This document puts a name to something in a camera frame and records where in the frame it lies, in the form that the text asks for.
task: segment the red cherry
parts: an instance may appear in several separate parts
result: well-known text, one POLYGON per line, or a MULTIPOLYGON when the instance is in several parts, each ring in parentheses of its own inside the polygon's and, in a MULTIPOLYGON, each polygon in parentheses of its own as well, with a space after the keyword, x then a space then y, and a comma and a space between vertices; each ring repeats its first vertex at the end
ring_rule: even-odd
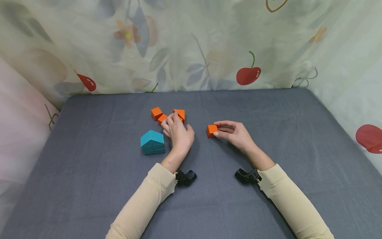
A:
POLYGON ((357 142, 367 151, 382 154, 382 130, 374 125, 362 125, 356 132, 357 142))
POLYGON ((97 88, 97 85, 96 83, 94 82, 94 80, 90 79, 89 77, 87 76, 84 76, 84 75, 80 75, 80 74, 77 74, 79 79, 82 81, 82 83, 84 84, 84 86, 89 90, 89 91, 95 91, 96 88, 97 88))
POLYGON ((255 55, 252 51, 249 51, 253 57, 253 63, 251 68, 242 68, 236 74, 236 81, 239 85, 249 85, 255 82, 261 74, 261 69, 259 67, 253 68, 255 64, 255 55))

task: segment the black plastic device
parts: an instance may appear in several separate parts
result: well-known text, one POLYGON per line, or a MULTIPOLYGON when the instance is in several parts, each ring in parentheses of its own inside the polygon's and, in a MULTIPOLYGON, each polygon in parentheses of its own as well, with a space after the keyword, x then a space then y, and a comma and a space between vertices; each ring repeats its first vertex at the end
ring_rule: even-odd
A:
POLYGON ((188 171, 186 174, 183 173, 182 170, 179 170, 175 176, 175 179, 178 181, 177 185, 186 187, 190 186, 196 178, 196 173, 192 170, 188 171))
POLYGON ((246 172, 242 169, 238 169, 235 173, 235 177, 242 184, 254 184, 261 181, 261 177, 257 173, 257 169, 253 169, 251 172, 246 172))

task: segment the teal block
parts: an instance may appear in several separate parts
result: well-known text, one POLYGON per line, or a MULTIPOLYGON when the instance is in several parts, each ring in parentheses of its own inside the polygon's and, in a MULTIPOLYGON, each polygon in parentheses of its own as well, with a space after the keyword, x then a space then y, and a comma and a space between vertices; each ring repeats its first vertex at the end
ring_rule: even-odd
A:
POLYGON ((163 134, 155 132, 155 131, 151 131, 151 140, 157 142, 157 144, 158 143, 165 143, 165 141, 163 139, 163 134))
POLYGON ((144 145, 141 148, 142 148, 142 150, 154 150, 153 145, 144 145))
POLYGON ((155 154, 154 150, 142 150, 144 155, 155 154))
POLYGON ((149 130, 141 137, 141 147, 147 145, 163 144, 163 134, 149 130))
POLYGON ((164 148, 165 148, 165 144, 164 143, 152 146, 152 149, 154 149, 154 150, 161 150, 161 149, 164 149, 164 148))
POLYGON ((154 150, 154 153, 155 154, 160 154, 160 153, 165 153, 166 150, 163 148, 163 149, 160 149, 160 150, 154 150))

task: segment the orange wooden cube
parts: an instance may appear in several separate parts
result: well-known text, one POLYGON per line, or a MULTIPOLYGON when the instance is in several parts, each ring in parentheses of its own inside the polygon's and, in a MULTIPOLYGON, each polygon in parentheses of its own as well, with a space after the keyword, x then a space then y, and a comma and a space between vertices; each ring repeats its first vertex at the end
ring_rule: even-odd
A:
POLYGON ((208 125, 208 126, 207 126, 207 137, 208 137, 208 138, 213 138, 213 137, 215 137, 215 136, 214 136, 214 132, 218 132, 218 130, 217 130, 217 126, 216 126, 216 125, 208 125))
POLYGON ((158 119, 158 124, 161 125, 165 119, 167 119, 167 115, 162 114, 158 119))
POLYGON ((185 119, 186 119, 186 112, 184 109, 173 109, 172 112, 175 113, 175 111, 178 112, 178 116, 180 118, 180 120, 183 122, 183 124, 185 123, 185 119))
POLYGON ((159 117, 161 117, 163 114, 163 112, 160 110, 159 107, 156 107, 154 109, 151 110, 151 116, 153 117, 153 119, 155 121, 157 121, 159 119, 159 117))

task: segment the long sleeve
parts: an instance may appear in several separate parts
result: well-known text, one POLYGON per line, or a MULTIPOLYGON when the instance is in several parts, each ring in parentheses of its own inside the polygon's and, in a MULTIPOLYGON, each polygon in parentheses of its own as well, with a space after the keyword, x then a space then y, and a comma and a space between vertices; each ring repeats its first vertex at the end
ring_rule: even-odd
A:
POLYGON ((272 200, 298 239, 333 239, 334 236, 316 208, 276 164, 258 171, 260 189, 272 200))
POLYGON ((175 175, 155 164, 111 224, 106 239, 140 238, 158 206, 174 192, 175 186, 175 175))

